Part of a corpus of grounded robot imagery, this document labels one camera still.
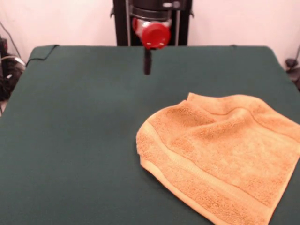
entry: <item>red cap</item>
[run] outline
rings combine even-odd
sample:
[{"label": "red cap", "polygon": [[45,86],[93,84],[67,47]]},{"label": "red cap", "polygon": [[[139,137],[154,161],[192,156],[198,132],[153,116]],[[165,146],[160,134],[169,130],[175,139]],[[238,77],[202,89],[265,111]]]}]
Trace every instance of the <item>red cap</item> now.
[{"label": "red cap", "polygon": [[163,48],[165,47],[171,37],[171,32],[168,27],[160,22],[151,23],[142,31],[141,42],[148,48]]}]

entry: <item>towel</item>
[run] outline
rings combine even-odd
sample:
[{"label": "towel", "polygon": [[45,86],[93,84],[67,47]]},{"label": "towel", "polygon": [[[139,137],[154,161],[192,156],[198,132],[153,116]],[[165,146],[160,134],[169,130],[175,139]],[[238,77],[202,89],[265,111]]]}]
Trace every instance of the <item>towel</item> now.
[{"label": "towel", "polygon": [[217,225],[265,225],[300,155],[300,125],[245,95],[187,100],[136,136],[141,166]]}]

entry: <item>dark green tablecloth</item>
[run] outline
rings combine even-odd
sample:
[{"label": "dark green tablecloth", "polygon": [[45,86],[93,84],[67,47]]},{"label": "dark green tablecloth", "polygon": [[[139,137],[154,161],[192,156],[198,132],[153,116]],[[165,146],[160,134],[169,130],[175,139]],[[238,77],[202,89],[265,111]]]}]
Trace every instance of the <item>dark green tablecloth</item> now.
[{"label": "dark green tablecloth", "polygon": [[[139,165],[135,134],[185,99],[247,94],[300,123],[300,94],[266,47],[33,51],[0,120],[1,225],[210,224]],[[272,225],[300,223],[300,167]]]}]

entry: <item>wire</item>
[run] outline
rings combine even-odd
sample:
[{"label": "wire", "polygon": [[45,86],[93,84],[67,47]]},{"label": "wire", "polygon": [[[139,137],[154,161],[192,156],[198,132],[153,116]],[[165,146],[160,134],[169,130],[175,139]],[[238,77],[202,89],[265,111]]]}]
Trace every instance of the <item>wire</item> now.
[{"label": "wire", "polygon": [[7,35],[9,36],[11,42],[13,43],[13,46],[14,46],[16,52],[18,53],[18,56],[21,58],[21,55],[20,55],[20,53],[19,53],[19,50],[18,50],[17,46],[15,45],[15,42],[14,42],[13,38],[11,37],[10,33],[8,32],[8,30],[4,27],[3,23],[1,22],[1,20],[0,20],[0,26],[3,28],[3,30],[4,30],[4,31],[7,33]]},{"label": "wire", "polygon": [[299,58],[299,54],[300,54],[300,45],[299,45],[299,47],[298,47],[298,51],[297,51],[297,54],[296,54],[296,57],[295,57],[294,65],[293,65],[292,67],[296,66],[296,61],[297,61],[297,59]]}]

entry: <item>black metal frame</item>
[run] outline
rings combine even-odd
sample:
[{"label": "black metal frame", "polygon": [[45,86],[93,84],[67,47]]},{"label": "black metal frame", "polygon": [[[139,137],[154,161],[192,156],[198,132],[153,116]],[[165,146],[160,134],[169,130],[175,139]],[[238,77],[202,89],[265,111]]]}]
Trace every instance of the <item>black metal frame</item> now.
[{"label": "black metal frame", "polygon": [[[186,9],[180,12],[180,27],[179,27],[179,40],[178,45],[188,44],[188,27],[189,19],[191,15],[193,0],[187,0]],[[128,46],[127,35],[127,15],[126,15],[126,1],[125,0],[113,0],[113,14],[115,19],[117,45]],[[175,45],[175,32],[176,32],[176,11],[172,12],[172,26],[171,26],[171,40],[169,45]],[[141,46],[140,39],[135,35],[133,27],[130,26],[131,33],[131,45]]]}]

